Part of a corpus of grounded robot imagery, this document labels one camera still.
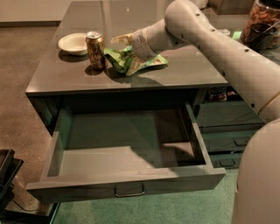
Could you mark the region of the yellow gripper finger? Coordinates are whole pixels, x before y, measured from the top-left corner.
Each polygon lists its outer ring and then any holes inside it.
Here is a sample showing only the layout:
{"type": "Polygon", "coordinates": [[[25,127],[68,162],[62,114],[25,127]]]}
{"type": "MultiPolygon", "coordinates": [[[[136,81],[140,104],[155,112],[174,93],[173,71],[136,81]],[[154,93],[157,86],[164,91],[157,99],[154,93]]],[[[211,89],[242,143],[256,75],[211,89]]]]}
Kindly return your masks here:
{"type": "Polygon", "coordinates": [[[134,36],[133,33],[127,33],[117,37],[113,37],[110,40],[110,43],[111,44],[124,43],[125,45],[129,46],[132,43],[133,36],[134,36]]]}

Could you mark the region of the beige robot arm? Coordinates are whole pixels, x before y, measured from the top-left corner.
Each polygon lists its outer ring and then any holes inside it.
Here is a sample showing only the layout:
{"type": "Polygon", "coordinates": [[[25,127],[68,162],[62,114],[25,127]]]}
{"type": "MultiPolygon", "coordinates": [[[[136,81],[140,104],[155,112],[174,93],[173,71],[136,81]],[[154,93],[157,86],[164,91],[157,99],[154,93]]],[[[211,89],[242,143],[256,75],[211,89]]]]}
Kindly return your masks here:
{"type": "Polygon", "coordinates": [[[237,176],[232,224],[280,224],[280,67],[217,31],[190,0],[174,0],[164,18],[111,39],[143,60],[190,44],[199,49],[266,124],[249,140],[237,176]]]}

